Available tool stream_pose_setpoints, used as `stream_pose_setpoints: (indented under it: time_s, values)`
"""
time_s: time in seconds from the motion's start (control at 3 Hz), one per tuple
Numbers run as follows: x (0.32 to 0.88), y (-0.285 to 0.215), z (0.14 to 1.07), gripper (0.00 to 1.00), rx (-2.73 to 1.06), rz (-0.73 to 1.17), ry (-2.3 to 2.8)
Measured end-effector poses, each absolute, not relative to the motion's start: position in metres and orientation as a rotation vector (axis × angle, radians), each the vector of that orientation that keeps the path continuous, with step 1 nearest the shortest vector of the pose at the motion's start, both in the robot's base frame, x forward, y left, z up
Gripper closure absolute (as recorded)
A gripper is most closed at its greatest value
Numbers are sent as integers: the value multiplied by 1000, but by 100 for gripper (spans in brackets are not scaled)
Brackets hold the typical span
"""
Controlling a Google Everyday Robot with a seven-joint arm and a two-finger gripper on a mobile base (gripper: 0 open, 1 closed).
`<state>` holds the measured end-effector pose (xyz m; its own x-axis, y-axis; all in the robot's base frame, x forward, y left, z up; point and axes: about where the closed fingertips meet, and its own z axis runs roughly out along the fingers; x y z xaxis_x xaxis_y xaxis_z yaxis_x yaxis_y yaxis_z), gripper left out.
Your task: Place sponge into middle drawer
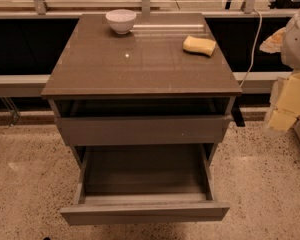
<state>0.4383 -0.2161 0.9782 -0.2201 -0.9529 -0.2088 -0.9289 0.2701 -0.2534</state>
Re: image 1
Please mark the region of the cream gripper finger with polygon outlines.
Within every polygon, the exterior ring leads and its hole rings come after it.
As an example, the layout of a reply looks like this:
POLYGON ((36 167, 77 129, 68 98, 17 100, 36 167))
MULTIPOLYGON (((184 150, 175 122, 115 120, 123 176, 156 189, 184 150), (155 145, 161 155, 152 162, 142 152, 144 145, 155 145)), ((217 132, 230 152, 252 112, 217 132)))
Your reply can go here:
POLYGON ((260 50, 262 52, 269 53, 269 54, 280 53, 285 30, 286 30, 286 28, 283 27, 283 28, 277 30, 271 36, 269 36, 260 45, 260 50))
POLYGON ((278 78, 272 87, 270 108, 264 119, 264 132, 269 137, 284 135, 300 116, 300 71, 288 78, 278 78))

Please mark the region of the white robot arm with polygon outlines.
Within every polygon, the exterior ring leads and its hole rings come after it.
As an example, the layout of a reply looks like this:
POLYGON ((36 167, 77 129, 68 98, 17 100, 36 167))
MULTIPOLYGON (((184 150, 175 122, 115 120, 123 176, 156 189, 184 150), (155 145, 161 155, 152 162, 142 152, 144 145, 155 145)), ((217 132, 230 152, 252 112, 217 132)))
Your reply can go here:
POLYGON ((268 37, 260 50, 281 54, 281 61, 293 72, 273 84, 270 109, 265 117, 265 133, 271 137, 285 134, 300 116, 300 9, 284 28, 268 37))

